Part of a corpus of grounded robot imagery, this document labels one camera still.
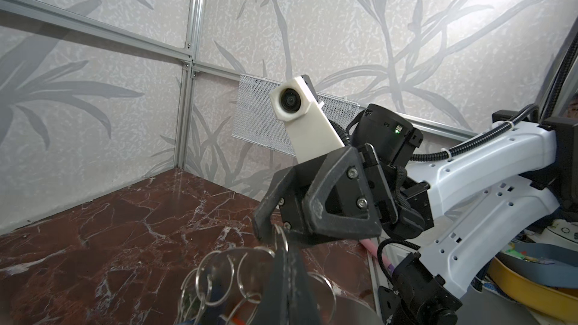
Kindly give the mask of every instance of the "red marble tabletop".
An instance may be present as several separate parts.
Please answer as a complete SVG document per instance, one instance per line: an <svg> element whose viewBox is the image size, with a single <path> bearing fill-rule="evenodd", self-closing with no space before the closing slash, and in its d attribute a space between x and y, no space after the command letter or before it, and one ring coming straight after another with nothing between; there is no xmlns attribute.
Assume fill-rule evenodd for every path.
<svg viewBox="0 0 578 325"><path fill-rule="evenodd" d="M169 170L2 235L0 323L172 324L180 284L207 253L258 244L250 221L257 204ZM356 241L303 255L310 271L373 307Z"/></svg>

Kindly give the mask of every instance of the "mesh basket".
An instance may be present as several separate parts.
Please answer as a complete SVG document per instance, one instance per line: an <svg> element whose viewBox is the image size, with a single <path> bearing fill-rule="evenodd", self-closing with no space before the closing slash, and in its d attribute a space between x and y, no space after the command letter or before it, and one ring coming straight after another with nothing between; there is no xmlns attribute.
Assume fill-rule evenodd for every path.
<svg viewBox="0 0 578 325"><path fill-rule="evenodd" d="M269 92L281 84L256 76L241 75L233 137L295 156L285 125L275 118L269 99ZM355 102L323 93L317 93L317 96L319 101L325 103L322 110L327 118L343 128L361 111Z"/></svg>

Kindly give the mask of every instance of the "yellow tray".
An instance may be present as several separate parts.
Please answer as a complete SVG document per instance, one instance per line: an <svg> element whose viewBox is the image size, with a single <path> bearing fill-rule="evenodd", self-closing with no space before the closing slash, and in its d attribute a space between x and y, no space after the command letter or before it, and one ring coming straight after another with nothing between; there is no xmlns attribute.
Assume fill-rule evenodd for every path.
<svg viewBox="0 0 578 325"><path fill-rule="evenodd" d="M538 285L511 271L494 257L488 275L516 301L563 321L578 321L578 290Z"/></svg>

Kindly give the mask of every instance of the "black cylindrical motor housing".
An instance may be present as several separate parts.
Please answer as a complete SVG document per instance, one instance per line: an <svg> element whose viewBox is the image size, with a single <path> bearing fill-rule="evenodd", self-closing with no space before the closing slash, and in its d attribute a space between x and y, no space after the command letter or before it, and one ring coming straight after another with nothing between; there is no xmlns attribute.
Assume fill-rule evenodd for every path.
<svg viewBox="0 0 578 325"><path fill-rule="evenodd" d="M368 105L351 136L351 145L370 143L385 164L405 167L424 136L400 115L376 104Z"/></svg>

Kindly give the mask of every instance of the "bolt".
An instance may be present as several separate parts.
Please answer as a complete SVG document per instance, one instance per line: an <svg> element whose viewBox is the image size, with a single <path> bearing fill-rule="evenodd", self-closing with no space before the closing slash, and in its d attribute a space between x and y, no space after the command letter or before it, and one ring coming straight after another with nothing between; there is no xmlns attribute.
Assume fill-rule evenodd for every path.
<svg viewBox="0 0 578 325"><path fill-rule="evenodd" d="M359 209L366 209L367 208L367 200L364 197L360 197L357 199L357 207Z"/></svg>
<svg viewBox="0 0 578 325"><path fill-rule="evenodd" d="M347 170L347 177L349 177L351 179L357 178L357 170L354 167L348 169Z"/></svg>

